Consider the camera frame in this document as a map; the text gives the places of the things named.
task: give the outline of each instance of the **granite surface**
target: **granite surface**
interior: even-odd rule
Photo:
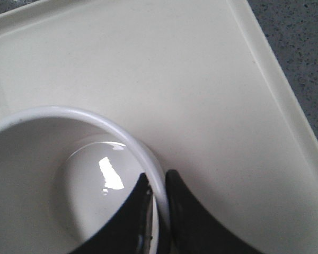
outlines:
[[[0,13],[36,0],[0,0]],[[318,0],[249,0],[318,139]]]

